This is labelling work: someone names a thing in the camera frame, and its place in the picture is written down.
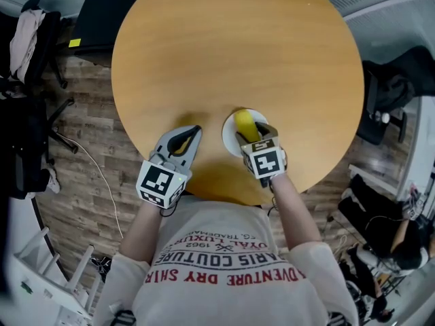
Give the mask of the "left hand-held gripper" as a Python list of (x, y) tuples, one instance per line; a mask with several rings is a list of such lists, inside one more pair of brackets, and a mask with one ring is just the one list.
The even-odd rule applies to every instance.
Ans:
[[(199, 125), (182, 126), (160, 137), (154, 148), (157, 153), (141, 165), (136, 184), (140, 199), (163, 209), (174, 206), (192, 176), (189, 168), (202, 132)], [(164, 156), (171, 156), (174, 161)]]

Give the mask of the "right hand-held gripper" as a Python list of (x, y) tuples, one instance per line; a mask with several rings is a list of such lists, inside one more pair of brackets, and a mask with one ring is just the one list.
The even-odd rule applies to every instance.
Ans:
[(263, 140), (249, 143), (240, 132), (235, 136), (241, 146), (244, 165), (262, 187), (269, 187), (272, 177), (285, 172), (285, 152), (274, 127), (264, 122), (255, 122), (255, 125)]

